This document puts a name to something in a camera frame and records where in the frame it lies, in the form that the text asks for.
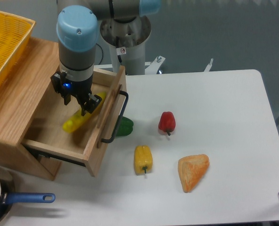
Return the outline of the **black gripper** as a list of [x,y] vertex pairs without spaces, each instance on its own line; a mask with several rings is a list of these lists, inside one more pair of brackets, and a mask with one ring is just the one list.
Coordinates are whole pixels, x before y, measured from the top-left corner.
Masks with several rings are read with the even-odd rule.
[[56,72],[50,80],[54,91],[63,98],[64,105],[69,104],[71,96],[75,97],[81,106],[81,116],[84,116],[87,112],[93,113],[102,102],[101,96],[92,94],[92,78],[93,76],[83,81],[72,81],[65,72]]

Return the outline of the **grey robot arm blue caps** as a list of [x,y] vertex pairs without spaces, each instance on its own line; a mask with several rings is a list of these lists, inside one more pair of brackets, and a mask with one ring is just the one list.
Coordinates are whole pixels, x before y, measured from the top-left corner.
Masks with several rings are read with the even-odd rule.
[[57,37],[59,71],[51,76],[55,92],[68,104],[75,97],[81,114],[93,112],[102,99],[91,91],[98,38],[110,49],[115,71],[145,73],[145,44],[151,34],[149,15],[159,0],[59,0]]

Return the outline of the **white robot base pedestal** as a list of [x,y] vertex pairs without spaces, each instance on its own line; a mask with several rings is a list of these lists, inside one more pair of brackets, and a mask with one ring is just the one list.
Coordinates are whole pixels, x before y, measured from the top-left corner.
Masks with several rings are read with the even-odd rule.
[[125,67],[127,75],[157,74],[165,57],[157,56],[146,65],[146,42],[151,35],[151,23],[147,16],[133,19],[108,19],[101,22],[100,34],[109,47],[113,72]]

